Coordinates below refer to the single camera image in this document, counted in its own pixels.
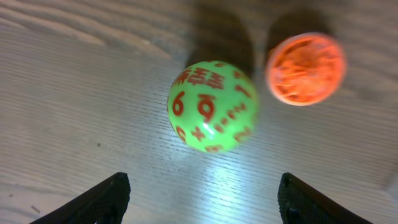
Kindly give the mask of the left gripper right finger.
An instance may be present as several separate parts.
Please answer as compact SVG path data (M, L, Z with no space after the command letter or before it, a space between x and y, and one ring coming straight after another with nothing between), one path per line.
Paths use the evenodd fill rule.
M293 174L282 174L277 194L283 224L372 224Z

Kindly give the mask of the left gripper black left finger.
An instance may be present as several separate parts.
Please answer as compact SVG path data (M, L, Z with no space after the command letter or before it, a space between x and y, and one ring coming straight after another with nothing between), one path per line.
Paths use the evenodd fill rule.
M127 174L117 172L31 224L121 224L130 192Z

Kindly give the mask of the green ball with orange numbers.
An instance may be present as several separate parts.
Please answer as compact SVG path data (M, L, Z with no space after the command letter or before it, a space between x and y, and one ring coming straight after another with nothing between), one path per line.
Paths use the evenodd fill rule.
M217 60L194 63L174 80L167 114L177 136L202 152L227 152L254 131L259 97L238 67Z

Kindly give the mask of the orange round toy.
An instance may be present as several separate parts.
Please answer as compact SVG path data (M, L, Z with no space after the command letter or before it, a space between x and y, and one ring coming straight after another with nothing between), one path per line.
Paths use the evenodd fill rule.
M310 106L339 89L346 69L346 55L335 38L306 32L271 49L264 74L270 92L279 101Z

